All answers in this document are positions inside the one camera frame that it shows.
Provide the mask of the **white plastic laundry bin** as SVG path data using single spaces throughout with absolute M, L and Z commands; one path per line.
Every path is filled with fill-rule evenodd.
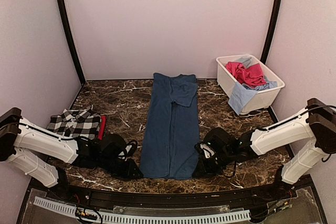
M 285 83 L 266 65 L 264 65 L 259 59 L 253 55 L 233 55 L 233 56 L 222 56 L 217 57 L 217 83 L 224 90 L 226 95 L 231 98 L 232 92 L 234 90 L 237 80 L 229 73 L 225 68 L 225 64 L 239 58 L 251 59 L 251 63 L 260 64 L 263 73 L 271 81 L 276 81 L 277 86 L 271 89 L 260 90 L 255 93 L 255 95 L 245 104 L 239 115 L 248 114 L 251 111 L 266 109 L 272 105 L 276 96 L 282 88 L 285 87 Z

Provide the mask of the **pink garment in bin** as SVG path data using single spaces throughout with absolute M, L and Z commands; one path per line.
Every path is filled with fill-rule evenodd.
M 228 62 L 225 68 L 240 84 L 246 84 L 251 88 L 267 83 L 259 63 L 246 68 L 240 62 Z

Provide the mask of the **black frame post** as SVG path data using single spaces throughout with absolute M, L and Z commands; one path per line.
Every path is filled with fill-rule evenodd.
M 68 18 L 67 10 L 66 10 L 65 0 L 57 0 L 57 5 L 58 5 L 59 13 L 60 13 L 60 18 L 61 18 L 65 38 L 67 41 L 67 45 L 70 51 L 71 59 L 75 67 L 77 77 L 79 79 L 80 84 L 84 85 L 86 83 L 86 79 L 85 79 L 83 69 L 81 67 L 80 60 L 77 54 L 74 38 L 72 36 L 69 18 Z
M 273 5 L 272 5 L 272 11 L 271 11 L 271 17 L 269 21 L 269 26 L 267 30 L 267 35 L 263 47 L 263 51 L 261 53 L 260 61 L 265 64 L 268 59 L 268 55 L 270 52 L 272 40 L 275 34 L 276 30 L 276 24 L 278 20 L 278 15 L 280 11 L 280 5 L 281 5 L 281 0 L 274 0 Z

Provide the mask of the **blue garment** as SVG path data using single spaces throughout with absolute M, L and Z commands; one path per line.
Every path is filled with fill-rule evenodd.
M 153 76 L 140 171 L 151 179 L 191 179 L 200 139 L 196 76 Z

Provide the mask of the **light blue cloth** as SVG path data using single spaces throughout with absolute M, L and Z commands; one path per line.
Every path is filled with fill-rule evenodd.
M 251 65 L 254 65 L 251 63 L 250 58 L 248 59 L 239 58 L 236 61 L 231 62 L 240 62 L 246 68 L 250 67 Z M 235 84 L 234 90 L 232 92 L 232 97 L 229 98 L 228 104 L 237 115 L 240 114 L 242 108 L 255 95 L 257 91 L 271 89 L 277 86 L 276 81 L 269 81 L 265 75 L 264 77 L 267 83 L 262 86 L 256 86 L 255 88 L 251 88 L 246 84 L 240 84 L 239 82 Z

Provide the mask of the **black white plaid shirt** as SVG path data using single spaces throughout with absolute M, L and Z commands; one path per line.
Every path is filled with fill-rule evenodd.
M 52 115 L 47 130 L 66 137 L 83 137 L 93 140 L 100 131 L 101 116 L 91 109 L 63 110 Z

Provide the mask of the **black front rail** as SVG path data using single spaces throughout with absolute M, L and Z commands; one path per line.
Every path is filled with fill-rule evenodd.
M 270 185 L 199 194 L 122 193 L 79 186 L 55 186 L 51 189 L 45 188 L 44 191 L 55 199 L 79 202 L 97 209 L 111 209 L 114 206 L 163 209 L 219 205 L 229 205 L 231 208 L 258 208 L 264 207 L 268 202 L 290 197 L 290 194 L 285 190 L 275 192 Z

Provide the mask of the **right black frame post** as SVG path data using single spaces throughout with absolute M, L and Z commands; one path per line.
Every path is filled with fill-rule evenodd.
M 280 11 L 280 5 L 281 5 L 281 0 L 274 0 L 273 5 L 272 5 L 272 11 L 271 11 L 271 17 L 269 21 L 269 26 L 267 30 L 267 35 L 263 47 L 263 51 L 261 53 L 260 61 L 265 64 L 268 59 L 268 55 L 270 52 L 272 40 L 275 34 L 276 30 L 276 24 L 278 20 L 278 15 Z

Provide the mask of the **folded red t-shirt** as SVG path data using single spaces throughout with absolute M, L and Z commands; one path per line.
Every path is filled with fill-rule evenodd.
M 102 115 L 101 116 L 99 133 L 98 133 L 98 139 L 99 140 L 102 140 L 102 138 L 103 138 L 105 127 L 106 127 L 106 116 Z

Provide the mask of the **left black frame post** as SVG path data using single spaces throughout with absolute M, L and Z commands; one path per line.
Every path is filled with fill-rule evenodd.
M 84 85 L 86 83 L 86 79 L 85 79 L 83 69 L 81 67 L 80 60 L 77 54 L 74 38 L 72 36 L 69 18 L 68 18 L 67 10 L 66 10 L 65 0 L 57 0 L 57 5 L 58 5 L 59 13 L 60 13 L 60 18 L 61 18 L 65 38 L 67 41 L 67 45 L 70 51 L 71 59 L 75 67 L 77 77 L 79 79 L 80 84 Z

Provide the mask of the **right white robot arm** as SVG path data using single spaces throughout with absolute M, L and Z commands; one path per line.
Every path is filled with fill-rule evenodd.
M 230 163 L 243 163 L 256 159 L 276 148 L 307 140 L 305 146 L 284 164 L 278 180 L 268 188 L 273 200 L 288 191 L 288 185 L 319 162 L 326 162 L 335 154 L 335 106 L 326 105 L 316 98 L 293 116 L 268 127 L 258 127 L 235 138 L 223 128 L 211 129 L 204 140 L 195 145 L 199 154 L 194 178 L 221 174 Z

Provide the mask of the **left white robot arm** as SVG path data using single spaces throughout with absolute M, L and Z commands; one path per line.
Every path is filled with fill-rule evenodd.
M 63 201 L 74 197 L 66 172 L 43 161 L 37 153 L 52 156 L 76 167 L 100 167 L 125 179 L 143 178 L 132 159 L 137 141 L 126 142 L 118 134 L 91 140 L 84 136 L 61 136 L 36 126 L 21 116 L 21 109 L 11 108 L 1 115 L 1 161 L 13 164 L 45 187 L 52 188 Z

